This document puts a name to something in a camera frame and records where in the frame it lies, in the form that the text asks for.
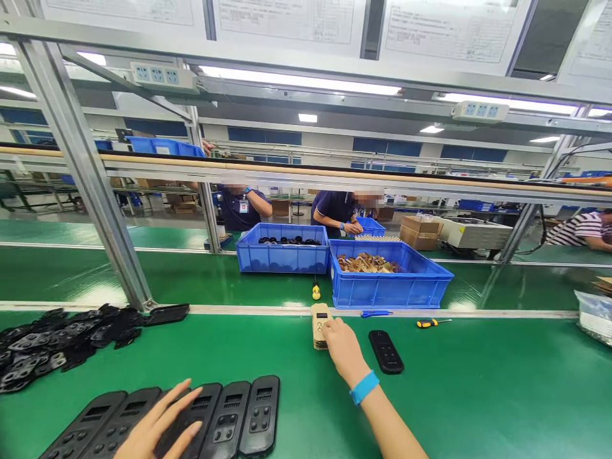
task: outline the navy polo shirt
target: navy polo shirt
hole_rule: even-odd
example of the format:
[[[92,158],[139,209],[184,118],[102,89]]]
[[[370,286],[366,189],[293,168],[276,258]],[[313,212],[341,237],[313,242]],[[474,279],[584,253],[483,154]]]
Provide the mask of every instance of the navy polo shirt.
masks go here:
[[[357,212],[357,202],[349,191],[319,191],[312,202],[310,211],[310,224],[322,225],[314,219],[314,211],[318,210],[324,217],[346,223]],[[338,228],[326,226],[330,238],[341,236]]]
[[[261,216],[249,202],[249,211],[246,214],[240,213],[240,201],[246,200],[244,194],[232,194],[231,191],[224,186],[219,187],[223,199],[219,200],[221,214],[225,218],[225,229],[228,231],[249,231],[257,223],[261,222]],[[266,196],[259,190],[253,190],[260,198],[266,199]]]

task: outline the yellow screwdriver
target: yellow screwdriver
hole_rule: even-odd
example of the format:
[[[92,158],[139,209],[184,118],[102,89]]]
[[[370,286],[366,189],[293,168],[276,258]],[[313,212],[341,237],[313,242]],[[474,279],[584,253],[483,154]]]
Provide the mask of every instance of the yellow screwdriver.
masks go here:
[[[438,324],[443,323],[443,322],[452,322],[452,319],[447,319],[447,320],[443,320],[443,321],[437,321],[436,319],[431,319],[431,320],[422,320],[422,321],[418,321],[416,323],[416,326],[418,328],[429,328],[432,326],[438,326]]]

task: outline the ceiling light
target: ceiling light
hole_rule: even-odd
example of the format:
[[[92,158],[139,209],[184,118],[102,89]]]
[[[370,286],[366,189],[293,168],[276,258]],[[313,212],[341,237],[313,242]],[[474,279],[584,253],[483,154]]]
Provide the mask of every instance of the ceiling light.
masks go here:
[[[17,55],[15,48],[10,43],[0,43],[0,54]]]
[[[542,137],[541,139],[533,139],[530,140],[530,142],[534,142],[534,143],[548,143],[548,142],[556,142],[557,140],[559,140],[561,137]]]
[[[317,115],[307,115],[306,113],[300,113],[298,117],[302,122],[317,122],[318,119]]]
[[[10,86],[0,86],[0,91],[10,92],[12,94],[16,94],[18,96],[22,96],[28,99],[36,99],[36,95],[33,92],[24,91],[23,89],[18,89]]]
[[[437,134],[438,132],[442,132],[443,129],[441,127],[428,126],[425,129],[421,129],[422,133],[426,134]]]
[[[509,105],[510,108],[514,108],[515,110],[530,110],[531,112],[557,113],[559,115],[572,115],[578,108],[574,105],[559,105],[546,102],[492,98],[485,96],[475,96],[473,94],[457,94],[455,92],[449,92],[448,94],[438,96],[434,95],[432,99],[457,103],[463,101],[498,103]]]
[[[101,54],[87,53],[82,51],[78,51],[77,53],[87,60],[92,61],[94,64],[101,65],[102,67],[106,66],[106,57]]]
[[[289,86],[302,86],[331,91],[360,92],[363,94],[378,94],[380,96],[394,96],[401,89],[397,86],[383,86],[368,83],[346,82],[340,80],[326,80],[310,76],[283,75],[281,73],[265,73],[251,70],[227,69],[220,67],[200,66],[208,77],[223,78],[225,80],[239,80],[254,83],[266,83]]]

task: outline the tan device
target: tan device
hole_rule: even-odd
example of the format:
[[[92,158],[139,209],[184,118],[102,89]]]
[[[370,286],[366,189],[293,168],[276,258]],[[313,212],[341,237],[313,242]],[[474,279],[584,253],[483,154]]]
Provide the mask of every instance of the tan device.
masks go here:
[[[314,341],[314,348],[318,351],[327,349],[327,341],[323,336],[323,326],[325,322],[332,319],[330,309],[325,303],[316,303],[310,308],[310,314],[312,315],[312,338]]]

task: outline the hand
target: hand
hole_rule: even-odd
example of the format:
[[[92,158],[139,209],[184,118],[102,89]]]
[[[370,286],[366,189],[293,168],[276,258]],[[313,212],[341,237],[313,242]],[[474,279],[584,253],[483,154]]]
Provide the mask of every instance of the hand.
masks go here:
[[[206,152],[206,155],[210,156],[210,151],[214,150],[215,146],[212,143],[208,143],[206,140],[202,140],[202,147]]]
[[[190,384],[191,380],[186,379],[180,384],[177,384],[174,389],[164,396],[164,398],[158,401],[155,406],[151,408],[151,411],[149,411],[149,413],[132,429],[129,437],[125,443],[121,445],[114,459],[155,459],[153,451],[162,434],[172,425],[179,413],[193,402],[200,392],[202,392],[202,388],[199,387],[172,404],[180,393],[187,389]],[[159,459],[179,459],[201,427],[201,421],[194,422],[187,427],[183,433],[180,434],[180,437],[174,445],[172,445],[168,453],[163,458]]]
[[[356,224],[353,223],[345,223],[344,224],[344,231],[346,231],[346,233],[348,234],[361,234],[363,233],[363,228],[361,228],[361,226],[357,226]]]
[[[370,367],[363,359],[355,332],[339,317],[325,322],[321,331],[336,370],[351,390],[355,389],[355,386],[371,373]]]

